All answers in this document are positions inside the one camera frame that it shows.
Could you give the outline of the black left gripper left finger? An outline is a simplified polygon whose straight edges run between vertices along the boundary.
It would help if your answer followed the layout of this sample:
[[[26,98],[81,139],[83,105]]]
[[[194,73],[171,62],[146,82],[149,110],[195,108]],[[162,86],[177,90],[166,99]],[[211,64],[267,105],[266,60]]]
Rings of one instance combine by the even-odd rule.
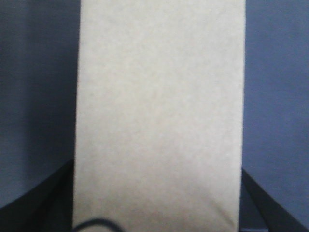
[[[72,167],[73,160],[71,159],[23,196],[2,206],[0,208],[0,230],[2,232],[15,232],[22,227]]]

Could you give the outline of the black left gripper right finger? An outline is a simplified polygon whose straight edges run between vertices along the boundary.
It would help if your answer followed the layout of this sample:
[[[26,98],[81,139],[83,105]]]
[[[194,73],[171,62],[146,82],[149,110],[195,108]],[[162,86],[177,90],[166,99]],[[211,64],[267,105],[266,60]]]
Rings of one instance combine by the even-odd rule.
[[[241,232],[307,232],[302,225],[242,169]]]

